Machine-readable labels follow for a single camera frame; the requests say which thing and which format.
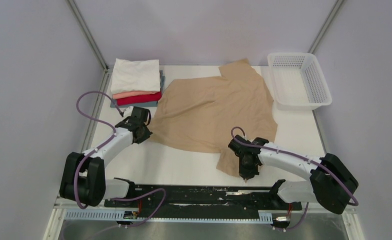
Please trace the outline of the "beige t shirt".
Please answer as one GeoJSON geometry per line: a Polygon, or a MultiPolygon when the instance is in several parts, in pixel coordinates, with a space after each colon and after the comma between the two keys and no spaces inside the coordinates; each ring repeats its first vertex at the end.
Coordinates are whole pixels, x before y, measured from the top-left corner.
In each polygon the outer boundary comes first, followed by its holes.
{"type": "Polygon", "coordinates": [[[219,67],[219,76],[175,79],[149,124],[150,140],[175,149],[218,153],[219,171],[237,177],[239,159],[228,147],[231,129],[274,141],[273,97],[246,59],[219,67]]]}

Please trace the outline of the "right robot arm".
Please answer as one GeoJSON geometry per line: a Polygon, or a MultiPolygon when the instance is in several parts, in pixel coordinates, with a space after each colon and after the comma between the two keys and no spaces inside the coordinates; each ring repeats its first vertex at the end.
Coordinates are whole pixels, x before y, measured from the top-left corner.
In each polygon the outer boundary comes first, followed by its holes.
{"type": "Polygon", "coordinates": [[[299,155],[263,138],[253,141],[236,135],[228,147],[239,158],[238,173],[245,181],[259,175],[260,166],[272,166],[300,177],[301,181],[278,180],[269,195],[270,204],[283,208],[288,203],[318,203],[334,214],[359,202],[354,193],[359,183],[341,160],[324,156],[299,155]]]}

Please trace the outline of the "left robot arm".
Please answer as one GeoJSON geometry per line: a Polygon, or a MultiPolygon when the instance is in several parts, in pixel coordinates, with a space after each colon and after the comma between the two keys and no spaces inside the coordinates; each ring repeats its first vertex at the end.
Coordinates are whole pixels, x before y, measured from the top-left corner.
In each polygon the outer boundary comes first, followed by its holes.
{"type": "Polygon", "coordinates": [[[111,134],[96,147],[67,156],[60,197],[75,201],[82,209],[116,198],[125,207],[136,202],[137,194],[130,189],[133,183],[122,178],[107,179],[105,167],[122,150],[150,137],[151,112],[147,108],[132,106],[124,114],[126,117],[112,126],[111,134]]]}

